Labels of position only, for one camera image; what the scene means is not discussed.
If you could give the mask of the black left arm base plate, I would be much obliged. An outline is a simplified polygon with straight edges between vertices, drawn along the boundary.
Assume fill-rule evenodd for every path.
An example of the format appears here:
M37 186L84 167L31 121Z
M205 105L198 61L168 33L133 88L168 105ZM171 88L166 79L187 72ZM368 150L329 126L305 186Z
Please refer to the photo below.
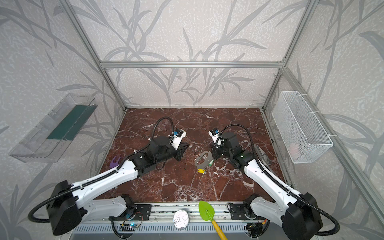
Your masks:
M127 221L148 221L151 210L152 205L150 204L130 205L123 212L120 218Z

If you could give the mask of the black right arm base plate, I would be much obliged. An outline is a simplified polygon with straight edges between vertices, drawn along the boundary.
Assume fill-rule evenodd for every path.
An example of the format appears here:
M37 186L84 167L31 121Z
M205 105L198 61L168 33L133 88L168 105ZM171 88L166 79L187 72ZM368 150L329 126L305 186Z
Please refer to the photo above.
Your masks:
M228 203L227 209L230 212L231 220L251 220L251 208L245 204Z

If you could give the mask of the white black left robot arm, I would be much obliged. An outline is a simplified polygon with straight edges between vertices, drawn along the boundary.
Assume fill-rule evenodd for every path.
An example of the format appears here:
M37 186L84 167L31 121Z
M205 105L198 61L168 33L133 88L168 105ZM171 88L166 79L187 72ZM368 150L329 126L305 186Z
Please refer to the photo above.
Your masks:
M129 156L115 168L71 185L67 181L58 183L51 195L53 200L47 204L53 234L63 235L87 221L121 217L133 205L130 198L99 200L98 196L153 171L158 163L172 158L180 161L188 147L181 138L172 141L156 137L146 151Z

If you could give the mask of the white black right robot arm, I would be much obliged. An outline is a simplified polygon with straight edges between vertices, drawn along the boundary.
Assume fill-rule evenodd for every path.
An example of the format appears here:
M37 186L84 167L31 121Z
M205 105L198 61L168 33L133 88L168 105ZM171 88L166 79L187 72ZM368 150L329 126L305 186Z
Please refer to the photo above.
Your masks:
M273 199L272 202L263 197L245 200L250 218L263 217L279 225L290 240L309 240L323 227L320 213L295 199L293 194L300 195L300 192L269 171L255 154L243 150L236 134L221 135L218 129L213 129L209 131L209 135L214 142L213 158L227 158L236 169L255 181Z

